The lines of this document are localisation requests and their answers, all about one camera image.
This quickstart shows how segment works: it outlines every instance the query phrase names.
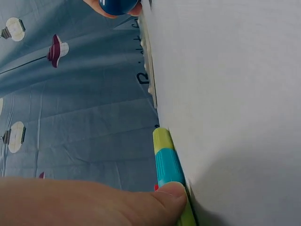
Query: white board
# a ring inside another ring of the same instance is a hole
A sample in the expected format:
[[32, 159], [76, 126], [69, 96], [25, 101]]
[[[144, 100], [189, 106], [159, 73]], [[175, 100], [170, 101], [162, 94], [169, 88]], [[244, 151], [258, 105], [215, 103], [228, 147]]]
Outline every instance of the white board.
[[152, 4], [143, 10], [159, 120], [199, 217], [301, 225], [301, 2]]

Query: finger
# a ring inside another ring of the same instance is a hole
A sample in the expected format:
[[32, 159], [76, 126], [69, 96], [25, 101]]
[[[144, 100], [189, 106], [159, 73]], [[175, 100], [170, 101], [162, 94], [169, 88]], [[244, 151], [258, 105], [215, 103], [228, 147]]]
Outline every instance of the finger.
[[186, 205], [186, 192], [182, 184], [168, 183], [151, 193], [127, 194], [119, 212], [131, 225], [175, 225]]
[[142, 4], [138, 2], [137, 5], [128, 13], [131, 16], [139, 16], [142, 11]]
[[111, 18], [111, 19], [114, 19], [116, 18], [117, 16], [113, 16], [113, 15], [110, 15], [108, 13], [106, 13], [99, 5], [98, 3], [98, 0], [84, 0], [85, 3], [87, 3], [92, 9], [94, 9], [97, 13], [105, 16], [105, 17], [108, 17], [108, 18]]

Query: red hat print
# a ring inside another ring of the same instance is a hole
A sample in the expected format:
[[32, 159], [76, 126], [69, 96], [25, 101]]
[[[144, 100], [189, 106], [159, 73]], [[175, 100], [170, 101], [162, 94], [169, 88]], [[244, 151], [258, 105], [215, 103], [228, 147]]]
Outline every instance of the red hat print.
[[57, 34], [53, 36], [52, 46], [47, 54], [47, 59], [51, 61], [52, 66], [57, 68], [61, 57], [67, 55], [69, 52], [69, 45], [67, 42], [62, 42]]

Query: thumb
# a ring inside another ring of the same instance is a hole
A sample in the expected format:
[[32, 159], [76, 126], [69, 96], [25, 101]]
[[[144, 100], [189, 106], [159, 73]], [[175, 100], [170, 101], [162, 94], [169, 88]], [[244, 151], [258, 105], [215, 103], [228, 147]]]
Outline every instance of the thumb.
[[128, 201], [127, 217], [132, 225], [174, 226], [187, 200], [183, 185], [171, 182], [155, 192], [133, 193]]

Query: fingernail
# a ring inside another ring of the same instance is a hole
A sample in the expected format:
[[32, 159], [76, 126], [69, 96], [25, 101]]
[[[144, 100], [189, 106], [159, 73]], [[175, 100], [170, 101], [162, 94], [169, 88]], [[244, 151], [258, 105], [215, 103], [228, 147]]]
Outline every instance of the fingernail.
[[179, 198], [185, 195], [185, 188], [179, 182], [169, 182], [168, 184], [160, 187], [157, 192], [164, 192]]

